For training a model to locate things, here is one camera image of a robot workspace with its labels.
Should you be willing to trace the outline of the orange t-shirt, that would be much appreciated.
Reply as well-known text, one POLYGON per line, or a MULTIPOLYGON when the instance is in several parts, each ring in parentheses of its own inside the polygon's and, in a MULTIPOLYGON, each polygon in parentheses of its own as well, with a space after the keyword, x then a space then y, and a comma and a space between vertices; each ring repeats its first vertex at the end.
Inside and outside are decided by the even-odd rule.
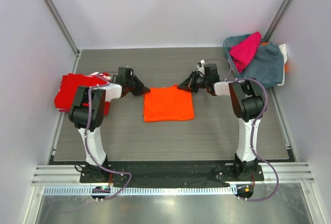
POLYGON ((192 93, 177 85, 155 88, 144 95, 143 116, 146 123, 189 121, 194 119, 192 93))

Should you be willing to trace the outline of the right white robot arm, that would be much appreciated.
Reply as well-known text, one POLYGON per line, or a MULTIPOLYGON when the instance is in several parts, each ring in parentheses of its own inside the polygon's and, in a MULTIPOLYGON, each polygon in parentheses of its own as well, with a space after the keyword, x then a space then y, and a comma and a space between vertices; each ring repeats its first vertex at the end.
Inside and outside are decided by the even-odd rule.
POLYGON ((230 96, 239 123, 239 141, 234 156, 233 174, 238 180, 250 180, 258 170, 256 152, 258 127, 266 110, 266 90, 255 79, 220 80, 216 64, 199 62, 197 69, 179 90, 196 93, 205 89, 213 96, 230 96))

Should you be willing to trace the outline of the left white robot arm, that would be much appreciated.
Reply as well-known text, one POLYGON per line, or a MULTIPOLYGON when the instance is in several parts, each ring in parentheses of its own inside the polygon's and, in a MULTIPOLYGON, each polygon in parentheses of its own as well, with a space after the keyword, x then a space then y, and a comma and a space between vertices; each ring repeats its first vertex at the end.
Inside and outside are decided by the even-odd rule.
POLYGON ((93 86, 79 86, 69 111, 69 120, 83 140, 86 153, 85 166, 81 169, 84 181, 105 182, 113 173, 108 167, 100 127, 104 119, 106 103, 131 93, 142 96, 151 90, 145 86, 130 67, 119 67, 113 78, 97 72, 101 80, 93 86))

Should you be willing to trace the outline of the white garment in stack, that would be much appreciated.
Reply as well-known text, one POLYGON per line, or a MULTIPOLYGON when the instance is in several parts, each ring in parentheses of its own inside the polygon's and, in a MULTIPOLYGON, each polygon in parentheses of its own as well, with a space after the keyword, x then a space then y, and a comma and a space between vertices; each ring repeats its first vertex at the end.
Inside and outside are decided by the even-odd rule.
POLYGON ((89 77, 95 77, 105 82, 111 82, 112 76, 108 72, 93 72, 88 75, 89 77))

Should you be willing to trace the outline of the magenta t-shirt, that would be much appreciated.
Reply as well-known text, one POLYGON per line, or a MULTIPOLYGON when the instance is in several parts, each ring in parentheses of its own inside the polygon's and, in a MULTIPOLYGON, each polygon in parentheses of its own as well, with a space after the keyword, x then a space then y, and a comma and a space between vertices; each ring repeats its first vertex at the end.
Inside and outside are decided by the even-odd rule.
POLYGON ((252 61, 261 44, 261 39, 261 33, 255 32, 238 45, 231 47, 229 54, 233 58, 234 65, 239 73, 243 72, 252 61))

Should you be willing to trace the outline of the teal laundry basket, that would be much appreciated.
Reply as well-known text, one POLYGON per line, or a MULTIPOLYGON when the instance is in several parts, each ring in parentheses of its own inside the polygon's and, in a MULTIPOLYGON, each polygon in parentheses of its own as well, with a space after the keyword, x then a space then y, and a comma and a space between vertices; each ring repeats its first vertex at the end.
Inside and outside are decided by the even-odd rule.
POLYGON ((241 73, 239 73, 234 65, 233 62, 233 58, 230 56, 229 52, 232 46, 236 46, 238 45, 240 42, 242 42, 243 40, 245 40, 248 36, 250 36, 251 34, 245 34, 245 35, 240 35, 240 36, 232 36, 227 38, 224 42, 223 42, 223 48, 224 48, 224 52, 225 52, 225 57, 228 59, 228 61, 231 63, 232 67, 233 67, 233 72, 235 73, 236 76, 240 77, 241 73))

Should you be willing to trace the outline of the folded red t-shirt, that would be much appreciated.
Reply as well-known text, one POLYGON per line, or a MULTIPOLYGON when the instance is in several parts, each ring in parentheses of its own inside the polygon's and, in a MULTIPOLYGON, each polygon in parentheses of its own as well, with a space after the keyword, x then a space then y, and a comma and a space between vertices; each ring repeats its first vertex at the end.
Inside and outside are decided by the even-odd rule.
POLYGON ((79 86, 96 86, 103 85, 106 82, 96 76, 98 72, 90 75, 69 73, 62 77, 59 91, 54 99, 55 107, 60 112, 68 113, 73 103, 76 91, 79 86))

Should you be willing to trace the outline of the white t-shirt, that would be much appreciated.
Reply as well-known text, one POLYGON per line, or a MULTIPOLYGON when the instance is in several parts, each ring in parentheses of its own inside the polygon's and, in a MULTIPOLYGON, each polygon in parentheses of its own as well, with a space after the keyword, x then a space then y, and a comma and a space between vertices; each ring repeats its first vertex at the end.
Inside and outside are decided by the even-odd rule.
POLYGON ((280 52, 281 52, 281 54, 283 56, 283 64, 285 65, 287 63, 287 61, 288 61, 287 46, 284 43, 284 44, 279 45, 278 47, 279 47, 280 52))

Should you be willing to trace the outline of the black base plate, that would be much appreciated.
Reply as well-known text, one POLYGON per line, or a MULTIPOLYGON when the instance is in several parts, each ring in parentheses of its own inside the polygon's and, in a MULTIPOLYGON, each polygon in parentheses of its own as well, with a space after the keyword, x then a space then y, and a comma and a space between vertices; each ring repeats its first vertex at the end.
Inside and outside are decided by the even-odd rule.
POLYGON ((261 166, 253 174, 237 176, 231 160, 189 161, 110 161, 109 169, 119 174, 103 172, 95 179, 85 169, 85 164, 74 165, 81 173, 81 183, 106 183, 123 187, 132 174, 128 188, 212 188, 226 187, 230 182, 264 181, 261 166))

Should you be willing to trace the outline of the right aluminium corner post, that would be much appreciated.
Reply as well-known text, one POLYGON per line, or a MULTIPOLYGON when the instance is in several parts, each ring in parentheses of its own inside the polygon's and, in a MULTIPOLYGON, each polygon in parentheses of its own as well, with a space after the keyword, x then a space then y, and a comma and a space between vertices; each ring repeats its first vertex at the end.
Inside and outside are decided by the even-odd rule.
POLYGON ((267 32, 264 35, 264 41, 270 41, 273 33, 275 32, 277 26, 281 22, 282 18, 284 17, 286 11, 290 7, 293 0, 283 0, 280 7, 278 8, 271 24, 269 25, 267 32))

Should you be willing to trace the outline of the aluminium corner post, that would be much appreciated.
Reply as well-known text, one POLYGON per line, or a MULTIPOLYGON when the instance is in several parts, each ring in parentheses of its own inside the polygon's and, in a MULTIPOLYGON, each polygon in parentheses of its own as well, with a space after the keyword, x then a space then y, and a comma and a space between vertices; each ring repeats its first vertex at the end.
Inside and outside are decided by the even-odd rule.
POLYGON ((282 18, 284 17, 286 11, 290 7, 293 0, 283 0, 280 7, 278 8, 271 24, 269 25, 267 32, 264 35, 264 41, 270 41, 273 33, 275 32, 277 26, 281 22, 282 18))
POLYGON ((75 56, 78 57, 80 54, 80 50, 78 49, 77 45, 75 44, 68 28, 66 27, 61 15, 59 14, 55 4, 52 0, 43 0, 46 7, 48 8, 50 14, 52 15, 54 21, 56 22, 57 26, 59 27, 60 31, 62 32, 64 38, 66 39, 67 43, 69 44, 71 50, 74 52, 75 56))

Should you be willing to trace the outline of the left aluminium corner post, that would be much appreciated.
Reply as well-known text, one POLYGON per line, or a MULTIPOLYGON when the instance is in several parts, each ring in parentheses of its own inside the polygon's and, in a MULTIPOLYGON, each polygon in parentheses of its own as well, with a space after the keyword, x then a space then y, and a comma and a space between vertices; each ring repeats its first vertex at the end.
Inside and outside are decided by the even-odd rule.
POLYGON ((69 44, 71 50, 74 52, 75 56, 78 57, 80 54, 80 50, 78 49, 77 45, 75 44, 68 28, 66 27, 61 15, 59 14, 55 4, 52 0, 43 0, 46 7, 48 8, 50 14, 52 15, 54 21, 56 22, 57 26, 59 27, 60 31, 62 32, 64 38, 66 39, 67 43, 69 44))

